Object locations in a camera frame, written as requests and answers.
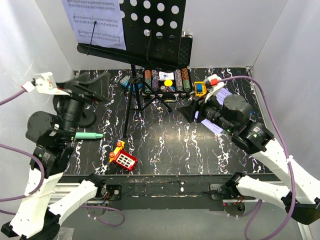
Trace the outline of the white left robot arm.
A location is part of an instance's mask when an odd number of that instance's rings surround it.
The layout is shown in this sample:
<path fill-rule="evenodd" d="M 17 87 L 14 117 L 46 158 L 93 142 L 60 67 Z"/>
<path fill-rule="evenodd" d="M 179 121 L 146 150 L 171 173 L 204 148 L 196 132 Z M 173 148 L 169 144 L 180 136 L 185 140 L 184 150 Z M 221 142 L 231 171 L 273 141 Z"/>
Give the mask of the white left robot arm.
<path fill-rule="evenodd" d="M 90 199 L 107 194 L 106 182 L 96 174 L 80 181 L 77 188 L 55 203 L 52 194 L 62 178 L 74 151 L 76 133 L 84 117 L 85 105 L 108 100 L 110 74 L 91 79 L 83 73 L 66 82 L 55 82 L 51 72 L 37 74 L 21 86 L 20 93 L 36 90 L 53 96 L 55 114 L 33 113 L 27 122 L 26 138 L 36 147 L 30 154 L 28 181 L 14 218 L 3 224 L 1 232 L 21 240 L 52 240 L 60 226 Z"/>

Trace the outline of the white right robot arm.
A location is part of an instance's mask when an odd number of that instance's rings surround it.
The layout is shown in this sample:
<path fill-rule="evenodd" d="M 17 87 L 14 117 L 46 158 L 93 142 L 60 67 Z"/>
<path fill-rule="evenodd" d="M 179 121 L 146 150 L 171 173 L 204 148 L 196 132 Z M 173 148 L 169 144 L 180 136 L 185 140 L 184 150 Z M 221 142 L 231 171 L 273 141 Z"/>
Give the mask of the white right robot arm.
<path fill-rule="evenodd" d="M 274 135 L 260 122 L 251 119 L 252 106 L 237 94 L 230 94 L 220 104 L 215 95 L 209 99 L 194 97 L 190 104 L 178 108 L 189 123 L 208 120 L 225 130 L 231 141 L 247 154 L 267 166 L 282 186 L 259 181 L 236 172 L 210 194 L 237 199 L 253 197 L 272 203 L 291 217 L 309 225 L 320 218 L 320 182 L 304 170 L 285 151 Z"/>

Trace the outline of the black microphone desk stand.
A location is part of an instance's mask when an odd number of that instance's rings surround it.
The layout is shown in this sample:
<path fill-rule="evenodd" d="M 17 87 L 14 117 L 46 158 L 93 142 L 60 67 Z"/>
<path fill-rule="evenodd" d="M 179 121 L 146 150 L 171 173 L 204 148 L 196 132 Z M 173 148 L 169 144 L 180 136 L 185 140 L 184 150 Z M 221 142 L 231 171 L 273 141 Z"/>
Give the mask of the black microphone desk stand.
<path fill-rule="evenodd" d="M 52 103 L 57 115 L 66 124 L 69 124 L 70 128 L 90 127 L 97 120 L 95 113 L 85 109 L 85 103 L 82 101 L 72 99 L 66 95 L 55 95 Z"/>

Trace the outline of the sheet music page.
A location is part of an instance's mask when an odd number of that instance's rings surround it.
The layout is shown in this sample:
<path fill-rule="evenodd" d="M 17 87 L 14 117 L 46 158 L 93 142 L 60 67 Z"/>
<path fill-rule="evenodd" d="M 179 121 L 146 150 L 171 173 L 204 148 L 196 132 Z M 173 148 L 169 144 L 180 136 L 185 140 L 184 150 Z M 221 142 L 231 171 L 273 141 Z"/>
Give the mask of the sheet music page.
<path fill-rule="evenodd" d="M 222 87 L 207 93 L 201 98 L 197 98 L 195 101 L 194 120 L 197 123 L 202 123 L 217 135 L 222 130 L 232 134 L 235 124 L 227 120 L 227 117 L 223 115 L 224 99 L 229 95 L 231 95 L 231 92 Z"/>
<path fill-rule="evenodd" d="M 63 0 L 62 5 L 79 44 L 127 49 L 118 0 Z"/>

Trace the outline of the mint green toy microphone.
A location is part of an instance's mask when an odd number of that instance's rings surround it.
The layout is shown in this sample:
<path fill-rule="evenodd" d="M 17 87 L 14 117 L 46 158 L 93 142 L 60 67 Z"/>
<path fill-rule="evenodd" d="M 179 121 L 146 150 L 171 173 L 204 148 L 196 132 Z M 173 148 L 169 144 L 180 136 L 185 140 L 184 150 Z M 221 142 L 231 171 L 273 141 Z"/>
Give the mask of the mint green toy microphone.
<path fill-rule="evenodd" d="M 79 140 L 98 140 L 102 139 L 104 135 L 102 133 L 96 132 L 77 132 L 75 134 L 75 139 Z"/>

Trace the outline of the black music stand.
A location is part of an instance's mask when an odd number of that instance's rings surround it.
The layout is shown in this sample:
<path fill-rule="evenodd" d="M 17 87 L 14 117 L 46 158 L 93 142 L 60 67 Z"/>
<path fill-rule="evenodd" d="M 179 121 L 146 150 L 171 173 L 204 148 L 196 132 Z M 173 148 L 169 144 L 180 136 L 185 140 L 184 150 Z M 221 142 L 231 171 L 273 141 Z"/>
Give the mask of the black music stand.
<path fill-rule="evenodd" d="M 122 25 L 126 50 L 78 43 L 77 51 L 81 54 L 131 65 L 126 90 L 129 100 L 136 96 L 137 106 L 132 108 L 131 103 L 127 103 L 127 119 L 131 111 L 142 112 L 147 107 L 141 105 L 139 83 L 150 90 L 153 100 L 164 102 L 143 76 L 137 74 L 136 67 L 161 72 L 178 69 L 186 3 L 185 0 L 139 0 L 133 4 L 125 0 L 120 3 L 120 10 L 124 13 Z"/>

